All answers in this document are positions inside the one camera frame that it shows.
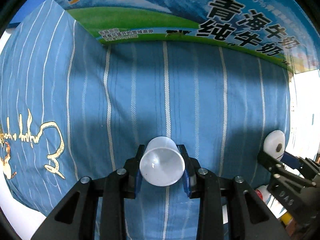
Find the cow illustration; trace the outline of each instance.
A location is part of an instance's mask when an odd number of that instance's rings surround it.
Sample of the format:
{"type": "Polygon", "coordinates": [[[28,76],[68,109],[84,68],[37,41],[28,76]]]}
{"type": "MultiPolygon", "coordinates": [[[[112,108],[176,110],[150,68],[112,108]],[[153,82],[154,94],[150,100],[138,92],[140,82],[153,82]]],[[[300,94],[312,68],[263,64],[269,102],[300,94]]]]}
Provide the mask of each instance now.
{"type": "Polygon", "coordinates": [[[166,37],[170,36],[170,35],[177,35],[177,36],[183,36],[186,34],[191,33],[191,31],[184,31],[184,30],[166,30],[166,37]]]}

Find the white stripe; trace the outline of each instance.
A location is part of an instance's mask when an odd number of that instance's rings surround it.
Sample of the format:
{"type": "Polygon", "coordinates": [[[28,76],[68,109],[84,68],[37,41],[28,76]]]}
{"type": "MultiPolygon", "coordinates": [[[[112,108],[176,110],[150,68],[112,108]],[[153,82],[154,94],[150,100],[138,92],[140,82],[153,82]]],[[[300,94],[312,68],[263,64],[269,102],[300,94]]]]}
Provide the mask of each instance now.
{"type": "Polygon", "coordinates": [[[162,240],[165,240],[165,234],[167,233],[167,224],[168,224],[168,216],[169,216],[169,191],[170,186],[165,187],[165,208],[164,208],[164,227],[162,240]]]}
{"type": "Polygon", "coordinates": [[[98,225],[98,222],[96,221],[96,227],[97,227],[97,232],[98,232],[98,235],[100,236],[100,227],[98,225]]]}
{"type": "Polygon", "coordinates": [[[137,75],[137,50],[134,42],[131,44],[132,49],[132,71],[131,71],[131,120],[132,120],[132,132],[134,137],[135,146],[139,144],[138,128],[137,128],[137,116],[136,116],[136,75],[137,75]]]}
{"type": "MultiPolygon", "coordinates": [[[[132,49],[132,71],[131,71],[131,120],[132,120],[132,133],[134,137],[135,147],[139,145],[138,127],[137,127],[137,114],[136,114],[136,81],[137,81],[137,49],[133,43],[131,43],[132,49]]],[[[142,203],[142,197],[139,197],[139,204],[141,208],[141,220],[142,220],[142,236],[145,235],[145,221],[144,221],[144,209],[142,203]]]]}
{"type": "Polygon", "coordinates": [[[58,181],[57,181],[57,177],[56,177],[55,174],[54,174],[54,178],[56,179],[56,182],[57,182],[57,185],[58,185],[58,190],[59,190],[60,194],[62,195],[61,188],[60,188],[60,186],[59,186],[59,183],[58,183],[58,181]]]}
{"type": "MultiPolygon", "coordinates": [[[[59,58],[61,46],[62,46],[62,43],[63,43],[63,41],[64,41],[64,37],[65,37],[66,30],[67,30],[67,27],[68,27],[68,26],[69,26],[69,22],[67,22],[66,27],[64,28],[63,35],[62,35],[61,41],[60,41],[59,46],[58,46],[58,51],[57,51],[56,59],[55,59],[55,61],[54,61],[53,82],[52,82],[52,88],[51,88],[51,113],[52,113],[52,115],[54,115],[54,112],[53,112],[53,93],[54,93],[54,90],[55,90],[55,87],[56,87],[56,69],[57,69],[57,63],[58,63],[58,58],[59,58]]],[[[57,135],[57,133],[55,132],[55,133],[54,133],[54,145],[55,145],[55,147],[57,147],[57,139],[58,139],[58,135],[57,135]]]]}
{"type": "Polygon", "coordinates": [[[21,190],[19,190],[20,189],[20,185],[19,185],[19,182],[17,181],[17,187],[9,180],[9,181],[7,181],[8,182],[8,184],[10,185],[10,191],[12,192],[12,189],[14,189],[14,190],[16,190],[16,192],[19,192],[19,193],[21,193],[22,194],[22,191],[21,190]]]}
{"type": "Polygon", "coordinates": [[[72,54],[70,58],[70,64],[69,64],[69,69],[68,69],[68,76],[67,76],[67,132],[68,132],[68,149],[69,153],[71,156],[71,159],[73,161],[73,165],[75,166],[75,176],[76,180],[79,180],[78,177],[78,167],[76,165],[76,162],[72,156],[71,153],[71,136],[70,136],[70,112],[69,112],[69,90],[70,90],[70,73],[71,73],[71,67],[72,67],[72,62],[73,62],[73,57],[75,56],[75,49],[76,49],[76,42],[75,42],[75,26],[76,26],[76,20],[73,22],[73,49],[72,49],[72,54]]]}
{"type": "Polygon", "coordinates": [[[200,102],[199,102],[199,78],[198,78],[198,68],[199,68],[199,60],[198,55],[196,53],[196,49],[194,44],[192,44],[192,52],[193,52],[193,61],[195,64],[194,68],[194,82],[195,82],[195,137],[196,137],[196,149],[195,156],[196,159],[199,159],[199,123],[200,123],[200,102]]]}
{"type": "Polygon", "coordinates": [[[43,25],[44,25],[44,23],[45,23],[45,21],[46,21],[46,19],[47,19],[48,15],[49,15],[50,11],[51,11],[52,3],[53,3],[53,0],[51,1],[51,4],[50,4],[50,8],[49,8],[49,10],[48,10],[48,13],[47,13],[47,15],[46,15],[46,17],[45,17],[44,21],[42,22],[42,25],[41,25],[41,27],[40,27],[40,30],[39,30],[38,34],[37,34],[37,37],[36,37],[35,43],[33,44],[33,48],[32,48],[31,54],[30,54],[30,59],[29,59],[29,64],[28,64],[28,69],[27,69],[26,103],[27,103],[28,77],[29,77],[29,68],[30,68],[31,58],[32,58],[33,51],[34,51],[34,49],[35,49],[35,46],[36,46],[36,43],[37,43],[37,40],[38,40],[39,34],[41,33],[42,27],[43,27],[43,25]]]}
{"type": "Polygon", "coordinates": [[[40,14],[40,12],[41,12],[41,10],[42,10],[42,8],[43,8],[44,4],[45,4],[45,2],[42,4],[42,6],[41,6],[41,8],[40,8],[40,10],[39,10],[39,12],[38,12],[37,17],[35,18],[35,20],[33,21],[33,24],[31,25],[31,28],[30,28],[30,30],[29,30],[29,32],[28,32],[28,35],[27,35],[27,37],[26,37],[26,40],[24,41],[24,43],[23,43],[23,45],[22,45],[21,54],[20,54],[20,58],[19,58],[19,65],[18,65],[18,73],[17,73],[17,77],[18,77],[18,75],[19,75],[20,62],[21,62],[21,57],[22,57],[22,54],[23,54],[24,45],[25,45],[25,44],[26,44],[26,42],[27,42],[27,39],[28,39],[29,34],[30,34],[31,30],[32,30],[32,27],[33,27],[33,25],[35,25],[35,22],[36,22],[36,20],[38,19],[38,16],[39,16],[39,14],[40,14]]]}
{"type": "Polygon", "coordinates": [[[132,238],[129,235],[128,224],[127,224],[127,220],[126,219],[124,220],[124,223],[125,223],[125,231],[127,232],[127,236],[129,237],[130,240],[132,240],[132,238]]]}
{"type": "Polygon", "coordinates": [[[1,86],[0,86],[0,119],[2,117],[2,78],[3,78],[3,68],[4,68],[4,59],[5,55],[7,54],[8,46],[5,48],[3,61],[2,61],[2,68],[1,68],[1,86]]]}
{"type": "Polygon", "coordinates": [[[62,12],[62,14],[60,15],[60,18],[53,30],[53,33],[52,33],[52,36],[51,36],[51,39],[50,39],[50,42],[49,42],[49,47],[48,47],[48,50],[47,50],[47,55],[45,57],[45,60],[44,60],[44,65],[43,65],[43,72],[42,72],[42,117],[41,117],[41,123],[43,123],[43,120],[44,120],[44,70],[45,70],[45,66],[47,65],[47,60],[48,60],[48,56],[49,56],[49,51],[50,51],[50,48],[51,48],[51,43],[52,43],[52,40],[53,40],[53,37],[54,37],[54,34],[56,33],[56,30],[57,30],[57,27],[61,21],[61,18],[64,14],[64,10],[62,12]]]}
{"type": "Polygon", "coordinates": [[[285,123],[284,123],[284,134],[287,132],[287,124],[288,124],[288,85],[289,85],[289,76],[285,76],[285,70],[284,68],[282,69],[283,70],[283,75],[284,75],[284,80],[287,80],[287,77],[288,77],[288,82],[286,84],[286,87],[285,87],[285,106],[286,106],[286,111],[285,111],[285,123]]]}
{"type": "Polygon", "coordinates": [[[13,55],[12,55],[12,62],[11,62],[11,74],[8,82],[8,93],[7,93],[7,116],[9,116],[9,92],[11,91],[10,89],[10,84],[11,84],[11,77],[12,77],[12,72],[13,72],[13,60],[15,59],[15,54],[16,54],[16,47],[17,47],[17,42],[14,45],[13,49],[13,55]]]}
{"type": "MultiPolygon", "coordinates": [[[[278,66],[274,66],[273,67],[273,78],[275,81],[275,85],[276,85],[276,93],[275,93],[275,105],[274,108],[277,109],[278,107],[278,80],[277,80],[277,76],[276,76],[276,68],[278,68],[278,66]]],[[[275,113],[275,127],[277,126],[277,121],[278,121],[278,111],[276,111],[275,113]]]]}
{"type": "MultiPolygon", "coordinates": [[[[84,38],[83,51],[82,51],[83,63],[84,63],[84,68],[85,68],[85,75],[84,75],[84,84],[83,84],[83,90],[82,90],[81,109],[82,109],[84,142],[87,147],[87,151],[90,152],[89,140],[88,140],[88,135],[87,135],[87,122],[86,122],[86,117],[85,117],[85,95],[87,93],[87,85],[88,85],[88,70],[87,70],[87,60],[86,60],[86,58],[87,58],[86,46],[87,46],[87,41],[88,41],[88,35],[89,34],[87,34],[84,38]]],[[[89,158],[88,165],[91,169],[93,169],[91,158],[89,158]]]]}
{"type": "MultiPolygon", "coordinates": [[[[170,119],[170,98],[169,98],[169,63],[168,63],[168,49],[167,42],[163,41],[163,58],[164,58],[164,105],[165,105],[165,123],[166,136],[171,137],[171,119],[170,119]]],[[[162,240],[165,240],[167,232],[167,223],[169,216],[169,192],[170,186],[165,187],[165,209],[164,209],[164,227],[162,240]]]]}
{"type": "MultiPolygon", "coordinates": [[[[194,44],[192,44],[192,55],[193,55],[193,63],[195,65],[194,67],[194,86],[195,86],[195,139],[196,139],[196,148],[195,148],[195,157],[197,160],[199,160],[199,123],[200,123],[200,102],[199,102],[199,77],[198,77],[198,69],[199,69],[199,60],[198,55],[196,53],[196,48],[194,44]]],[[[190,199],[188,201],[187,205],[187,213],[186,218],[181,230],[181,239],[184,238],[185,235],[185,229],[190,217],[190,208],[191,208],[192,200],[190,199]]]]}
{"type": "MultiPolygon", "coordinates": [[[[265,101],[264,101],[264,88],[263,88],[261,62],[260,62],[260,58],[259,57],[257,57],[257,59],[258,59],[258,63],[259,63],[261,98],[262,98],[262,132],[261,132],[261,138],[260,138],[260,143],[259,143],[259,150],[260,150],[261,146],[262,146],[263,136],[264,136],[264,129],[265,129],[265,126],[266,126],[266,105],[265,105],[265,101]]],[[[252,182],[254,180],[254,177],[256,176],[257,167],[258,167],[258,162],[256,161],[256,166],[254,168],[254,173],[253,173],[250,185],[252,184],[252,182]]]]}
{"type": "MultiPolygon", "coordinates": [[[[18,122],[19,122],[18,98],[19,98],[19,89],[18,89],[17,101],[16,101],[16,110],[17,110],[18,122]]],[[[24,152],[23,145],[22,145],[22,150],[23,150],[23,154],[24,154],[24,156],[25,156],[25,158],[26,158],[26,154],[25,154],[25,152],[24,152]]],[[[18,160],[19,160],[19,163],[20,163],[21,170],[22,170],[23,173],[24,173],[24,169],[23,169],[23,166],[22,166],[22,164],[21,164],[21,160],[20,160],[19,154],[17,154],[17,157],[18,157],[18,160]]],[[[24,177],[24,179],[25,179],[25,181],[26,181],[26,183],[27,183],[28,188],[30,188],[27,178],[26,178],[25,176],[23,176],[23,177],[24,177]]],[[[35,185],[36,190],[39,192],[39,190],[38,190],[38,188],[37,188],[34,180],[33,180],[33,184],[35,185]]],[[[37,209],[39,210],[39,208],[38,208],[38,206],[36,205],[35,201],[32,199],[31,193],[30,193],[30,199],[31,199],[31,201],[35,204],[35,206],[37,207],[37,209]]]]}
{"type": "Polygon", "coordinates": [[[224,161],[224,150],[226,147],[227,139],[227,124],[228,124],[228,77],[227,77],[227,68],[224,62],[222,48],[219,47],[220,58],[223,69],[223,128],[222,128],[222,142],[221,142],[221,153],[220,153],[220,168],[219,168],[219,177],[222,175],[223,170],[223,161],[224,161]]]}
{"type": "Polygon", "coordinates": [[[171,121],[170,121],[170,99],[169,99],[169,65],[167,42],[163,41],[163,58],[164,58],[164,104],[165,104],[165,122],[167,137],[171,138],[171,121]]]}
{"type": "Polygon", "coordinates": [[[44,181],[44,179],[42,179],[42,182],[43,182],[43,184],[44,184],[44,187],[45,187],[45,189],[46,189],[46,191],[47,191],[47,193],[48,193],[48,196],[49,196],[49,202],[50,202],[50,206],[51,206],[51,207],[52,207],[52,209],[53,209],[53,206],[52,206],[52,203],[51,203],[51,198],[50,198],[50,194],[49,194],[49,191],[48,191],[47,185],[45,184],[45,181],[44,181]]]}
{"type": "Polygon", "coordinates": [[[103,75],[103,84],[104,89],[106,91],[107,96],[107,132],[108,132],[108,139],[109,139],[109,151],[110,151],[110,158],[111,158],[111,164],[112,164],[112,170],[116,170],[116,164],[115,164],[115,157],[113,155],[113,144],[112,144],[112,136],[111,136],[111,102],[108,92],[108,75],[109,75],[109,66],[110,66],[110,54],[111,54],[111,46],[108,47],[107,51],[107,57],[106,57],[106,68],[104,70],[103,75]]]}
{"type": "Polygon", "coordinates": [[[185,218],[185,220],[184,220],[184,224],[183,224],[183,227],[182,227],[182,230],[181,230],[181,238],[180,238],[180,239],[183,239],[183,238],[184,238],[184,235],[185,235],[185,229],[186,229],[186,226],[187,226],[189,217],[190,217],[191,204],[192,204],[192,199],[190,199],[190,200],[188,201],[187,215],[186,215],[186,218],[185,218]]]}
{"type": "Polygon", "coordinates": [[[247,79],[244,73],[244,60],[241,59],[241,68],[243,74],[243,86],[244,86],[244,121],[243,121],[243,141],[242,141],[242,153],[241,160],[239,163],[239,171],[241,172],[243,167],[243,154],[245,152],[245,143],[247,140],[247,131],[248,131],[248,98],[247,98],[247,79]]]}
{"type": "MultiPolygon", "coordinates": [[[[48,155],[50,155],[51,153],[50,153],[50,149],[49,149],[49,141],[48,141],[47,138],[45,138],[45,140],[47,141],[47,151],[48,151],[48,155]]],[[[52,186],[57,187],[57,186],[58,186],[58,182],[57,182],[57,185],[54,185],[54,184],[50,181],[50,179],[49,179],[48,172],[46,172],[45,174],[47,175],[47,179],[48,179],[49,183],[50,183],[52,186]]]]}

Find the cup rim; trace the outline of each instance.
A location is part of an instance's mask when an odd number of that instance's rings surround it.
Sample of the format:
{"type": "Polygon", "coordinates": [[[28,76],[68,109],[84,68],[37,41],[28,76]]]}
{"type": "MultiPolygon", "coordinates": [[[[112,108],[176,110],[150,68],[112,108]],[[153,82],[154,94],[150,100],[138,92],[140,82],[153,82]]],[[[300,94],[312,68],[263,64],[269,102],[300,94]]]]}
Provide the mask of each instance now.
{"type": "MultiPolygon", "coordinates": [[[[142,172],[141,172],[141,162],[142,162],[143,158],[144,158],[149,152],[154,151],[154,150],[157,150],[157,149],[168,149],[168,150],[171,150],[171,151],[175,152],[175,153],[180,157],[180,160],[181,160],[181,162],[182,162],[182,167],[183,167],[183,169],[182,169],[182,174],[181,174],[181,176],[180,176],[180,178],[181,178],[181,177],[183,176],[183,173],[184,173],[185,169],[186,169],[186,164],[185,164],[185,162],[184,162],[184,159],[183,159],[181,153],[178,152],[178,151],[176,151],[176,150],[173,150],[173,149],[170,149],[170,148],[165,148],[165,147],[152,148],[152,149],[148,150],[147,152],[145,152],[145,153],[143,154],[143,156],[142,156],[142,158],[141,158],[141,160],[140,160],[140,163],[139,163],[139,170],[140,170],[140,173],[141,173],[142,177],[143,177],[148,183],[150,183],[150,184],[152,184],[152,185],[155,185],[154,183],[151,183],[148,179],[146,179],[146,178],[143,176],[143,174],[142,174],[142,172]]],[[[155,185],[155,186],[159,186],[159,187],[170,186],[170,185],[176,183],[180,178],[178,178],[177,180],[173,180],[173,181],[170,182],[170,183],[161,184],[161,185],[155,185]]]]}

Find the embroidered cartoon figure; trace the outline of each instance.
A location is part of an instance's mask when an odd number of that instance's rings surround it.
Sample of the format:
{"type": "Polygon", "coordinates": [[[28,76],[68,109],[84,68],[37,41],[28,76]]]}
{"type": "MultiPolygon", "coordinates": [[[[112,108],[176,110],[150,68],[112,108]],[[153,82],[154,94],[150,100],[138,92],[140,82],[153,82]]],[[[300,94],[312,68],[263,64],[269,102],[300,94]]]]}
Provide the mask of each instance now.
{"type": "Polygon", "coordinates": [[[9,164],[9,160],[10,160],[10,145],[9,143],[7,142],[4,142],[6,144],[6,152],[7,152],[7,155],[6,157],[4,157],[4,160],[2,158],[1,159],[1,163],[3,165],[3,173],[5,174],[5,176],[7,177],[7,179],[12,179],[16,174],[17,172],[15,171],[13,174],[11,174],[11,167],[10,167],[10,164],[9,164]]]}
{"type": "Polygon", "coordinates": [[[0,124],[0,144],[4,147],[4,134],[2,131],[2,125],[0,124]]]}
{"type": "Polygon", "coordinates": [[[49,164],[45,164],[44,168],[47,171],[51,172],[51,173],[55,173],[55,174],[59,175],[62,179],[66,179],[63,176],[63,174],[59,171],[60,165],[59,165],[59,162],[57,160],[60,157],[60,155],[63,153],[64,148],[65,148],[64,141],[63,141],[63,138],[62,138],[62,133],[61,133],[58,125],[56,124],[56,122],[53,122],[53,121],[45,122],[45,123],[40,125],[38,134],[37,135],[33,135],[31,133],[31,123],[32,123],[32,115],[31,115],[31,112],[30,112],[30,110],[28,108],[27,132],[25,134],[22,132],[24,130],[23,129],[23,123],[22,123],[22,114],[19,114],[19,129],[20,129],[20,133],[18,135],[16,133],[11,134],[11,131],[10,131],[10,119],[9,119],[9,117],[7,117],[8,132],[4,133],[4,139],[6,139],[6,140],[14,140],[14,141],[16,141],[18,139],[18,140],[21,140],[21,142],[28,142],[28,143],[30,143],[31,148],[33,148],[34,144],[38,144],[39,143],[39,140],[40,140],[41,136],[43,135],[43,131],[45,129],[55,128],[57,130],[57,132],[59,133],[59,136],[60,136],[60,145],[55,150],[54,153],[47,155],[47,159],[49,161],[51,161],[52,163],[49,162],[49,164]]]}

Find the yellow object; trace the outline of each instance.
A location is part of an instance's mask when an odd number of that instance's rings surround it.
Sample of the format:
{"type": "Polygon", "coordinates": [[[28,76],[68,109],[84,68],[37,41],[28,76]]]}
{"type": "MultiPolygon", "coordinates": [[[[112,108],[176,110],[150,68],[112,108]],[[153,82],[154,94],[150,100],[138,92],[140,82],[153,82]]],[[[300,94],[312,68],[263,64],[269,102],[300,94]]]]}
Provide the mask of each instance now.
{"type": "Polygon", "coordinates": [[[289,223],[292,220],[292,216],[286,212],[280,217],[280,221],[282,221],[286,226],[289,225],[289,223]]]}

